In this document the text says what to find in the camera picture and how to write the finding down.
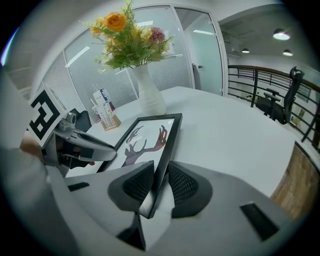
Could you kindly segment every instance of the orange rose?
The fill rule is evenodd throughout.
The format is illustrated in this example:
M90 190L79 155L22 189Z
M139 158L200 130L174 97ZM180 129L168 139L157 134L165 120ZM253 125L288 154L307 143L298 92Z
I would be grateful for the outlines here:
M98 18L94 23L101 27L104 24L104 20L102 18ZM99 33L103 32L101 29L99 29L97 27L91 27L90 31L93 34L99 34Z
M108 16L104 17L104 24L106 27L115 32L123 30L126 23L126 16L119 12L111 12Z

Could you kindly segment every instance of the wooden panel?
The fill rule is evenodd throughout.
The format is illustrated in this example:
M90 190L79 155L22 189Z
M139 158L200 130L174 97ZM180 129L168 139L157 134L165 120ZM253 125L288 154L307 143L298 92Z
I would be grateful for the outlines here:
M310 160L295 145L288 167L271 199L295 219L310 212L318 191L319 175Z

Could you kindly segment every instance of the fluorescent light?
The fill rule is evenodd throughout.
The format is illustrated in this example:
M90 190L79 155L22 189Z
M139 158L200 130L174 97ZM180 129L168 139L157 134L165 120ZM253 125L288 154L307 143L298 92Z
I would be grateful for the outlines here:
M14 37L15 37L18 29L19 29L19 28L17 28L17 29L15 30L15 32L14 32L13 35L11 36L9 42L7 43L7 45L6 45L5 48L4 48L4 51L3 51L2 56L1 56L1 64L2 64L2 66L4 66L5 63L6 63L6 59L7 59L7 55L8 55L8 52L9 52L10 45L11 45L12 40L14 39Z
M273 37L278 40L288 40L290 35L286 34L283 29L277 28L273 33Z
M153 20L145 21L145 22L139 22L136 24L137 27L144 27L144 26L150 26L154 23Z
M84 54L86 51L88 51L90 49L89 46L84 47L81 51L79 51L72 59L70 59L70 61L68 62L68 64L66 65L67 67L70 67L70 65L76 60L78 59L82 54Z
M119 71L119 72L115 73L115 75L116 75L116 74L119 74L119 73L121 73L122 71L125 71L125 69L122 69L121 71Z
M292 56L292 55L294 55L294 54L293 54L291 51L289 51L288 49L285 49L282 54L285 55L285 56Z
M207 32L207 31L202 31L202 30L194 30L193 32L201 33L201 34L207 34L207 35L213 35L214 34L214 33Z

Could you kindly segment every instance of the black chair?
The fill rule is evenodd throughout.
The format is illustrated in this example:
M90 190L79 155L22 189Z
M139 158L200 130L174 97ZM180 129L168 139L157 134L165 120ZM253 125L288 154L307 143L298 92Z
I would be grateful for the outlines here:
M88 111L84 110L81 113L79 113L74 108L70 112L76 115L75 128L86 133L91 128L91 122Z
M276 97L276 95L279 95L279 92L270 88L266 90L272 93L272 95L265 92L265 98L259 98L255 106L263 111L265 116L269 115L273 121L277 119L280 124L285 125L290 121L292 106L296 99L295 96L304 75L305 73L296 69L296 66L291 69L290 78L292 79L292 84L284 97L284 107L276 103L280 101L280 99Z

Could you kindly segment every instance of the white vase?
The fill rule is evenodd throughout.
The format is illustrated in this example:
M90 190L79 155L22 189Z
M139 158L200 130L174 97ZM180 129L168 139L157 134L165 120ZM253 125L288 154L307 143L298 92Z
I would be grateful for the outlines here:
M139 103L143 114L145 116L164 115L166 103L161 92L151 80L148 65L137 66L132 71L138 81Z

